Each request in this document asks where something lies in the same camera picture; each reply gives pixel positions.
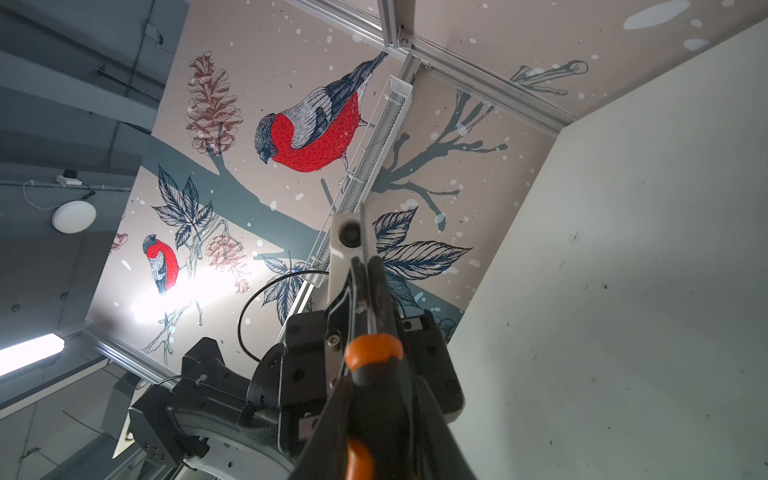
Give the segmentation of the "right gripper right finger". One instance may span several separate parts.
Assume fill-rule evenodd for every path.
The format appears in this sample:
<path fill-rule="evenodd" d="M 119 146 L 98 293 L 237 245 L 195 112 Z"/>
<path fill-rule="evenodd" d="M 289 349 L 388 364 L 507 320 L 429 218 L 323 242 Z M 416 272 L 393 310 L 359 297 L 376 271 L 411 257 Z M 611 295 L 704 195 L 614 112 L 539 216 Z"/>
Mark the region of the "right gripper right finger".
<path fill-rule="evenodd" d="M 383 261 L 372 258 L 368 263 L 369 285 L 374 306 L 371 334 L 392 334 L 400 340 L 396 320 L 396 302 L 392 299 Z M 474 474 L 464 459 L 448 422 L 427 381 L 418 376 L 404 357 L 407 374 L 406 398 L 411 412 L 413 479 L 472 479 Z"/>

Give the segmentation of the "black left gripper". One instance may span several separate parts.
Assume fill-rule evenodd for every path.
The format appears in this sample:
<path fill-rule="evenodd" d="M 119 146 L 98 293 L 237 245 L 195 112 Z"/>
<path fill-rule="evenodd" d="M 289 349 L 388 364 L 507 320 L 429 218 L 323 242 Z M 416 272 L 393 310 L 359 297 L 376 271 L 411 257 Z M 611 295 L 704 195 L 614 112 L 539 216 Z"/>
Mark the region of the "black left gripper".
<path fill-rule="evenodd" d="M 324 409 L 332 383 L 343 370 L 341 362 L 348 324 L 340 313 L 307 312 L 286 322 L 285 340 L 264 355 L 248 389 L 247 401 L 277 423 L 277 448 L 298 456 L 312 436 L 315 419 Z M 424 378 L 445 419 L 453 421 L 465 399 L 442 331 L 424 310 L 419 316 L 395 316 L 406 358 Z M 336 335 L 340 347 L 327 340 Z"/>

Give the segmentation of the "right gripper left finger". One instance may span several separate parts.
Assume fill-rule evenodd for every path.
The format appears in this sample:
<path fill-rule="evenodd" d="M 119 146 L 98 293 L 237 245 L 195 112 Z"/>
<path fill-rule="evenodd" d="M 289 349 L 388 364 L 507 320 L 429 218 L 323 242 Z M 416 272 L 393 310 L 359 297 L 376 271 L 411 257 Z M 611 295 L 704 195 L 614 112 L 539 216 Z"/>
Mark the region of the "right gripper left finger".
<path fill-rule="evenodd" d="M 344 329 L 342 354 L 357 335 L 358 300 L 362 298 L 363 309 L 367 302 L 367 280 L 364 263 L 359 257 L 351 260 L 347 280 L 342 293 L 332 307 L 328 317 L 339 316 L 339 309 L 346 310 L 341 319 Z M 290 473 L 289 479 L 345 479 L 347 463 L 347 440 L 349 437 L 349 413 L 355 395 L 355 384 L 351 369 L 346 361 L 336 369 L 336 384 L 324 406 L 315 430 L 300 458 Z"/>

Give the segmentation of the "orange black screwdriver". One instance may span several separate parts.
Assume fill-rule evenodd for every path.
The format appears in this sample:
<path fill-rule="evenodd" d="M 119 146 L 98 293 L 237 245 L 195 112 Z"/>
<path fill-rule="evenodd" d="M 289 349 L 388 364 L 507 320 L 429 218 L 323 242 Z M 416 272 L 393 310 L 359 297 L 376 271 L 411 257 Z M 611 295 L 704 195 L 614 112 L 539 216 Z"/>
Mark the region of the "orange black screwdriver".
<path fill-rule="evenodd" d="M 392 334 L 366 334 L 346 348 L 356 390 L 349 413 L 347 479 L 413 479 L 405 352 Z"/>

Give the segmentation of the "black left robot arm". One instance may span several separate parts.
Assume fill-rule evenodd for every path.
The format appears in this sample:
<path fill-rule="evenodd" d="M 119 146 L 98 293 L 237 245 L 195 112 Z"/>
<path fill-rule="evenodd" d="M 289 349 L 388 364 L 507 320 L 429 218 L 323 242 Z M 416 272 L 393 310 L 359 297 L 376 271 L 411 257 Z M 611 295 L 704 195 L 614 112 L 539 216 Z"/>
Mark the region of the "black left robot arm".
<path fill-rule="evenodd" d="M 153 461 L 221 479 L 264 476 L 262 458 L 292 479 L 470 478 L 448 428 L 464 394 L 433 316 L 362 336 L 353 319 L 345 307 L 290 318 L 251 378 L 201 339 L 177 385 L 131 406 L 131 433 Z"/>

